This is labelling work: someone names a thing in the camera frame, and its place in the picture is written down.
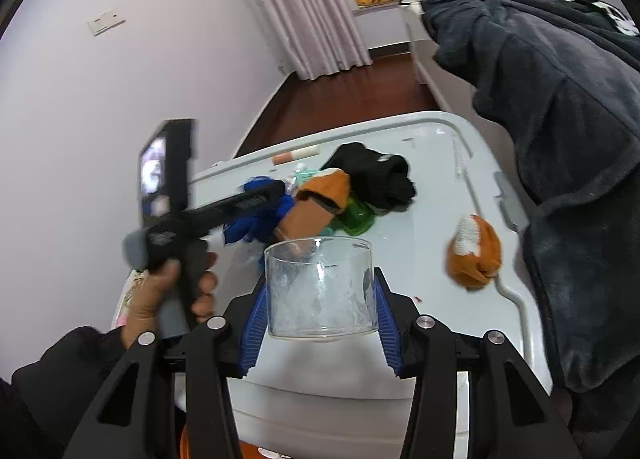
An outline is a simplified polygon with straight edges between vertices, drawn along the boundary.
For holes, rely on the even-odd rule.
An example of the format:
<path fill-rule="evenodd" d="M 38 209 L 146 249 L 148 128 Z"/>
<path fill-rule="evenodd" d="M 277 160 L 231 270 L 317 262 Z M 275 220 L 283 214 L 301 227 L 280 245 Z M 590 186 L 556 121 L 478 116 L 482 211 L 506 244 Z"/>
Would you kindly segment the black sleeve forearm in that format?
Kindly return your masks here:
<path fill-rule="evenodd" d="M 2 381 L 1 456 L 61 458 L 125 351 L 119 328 L 101 333 L 80 327 Z"/>

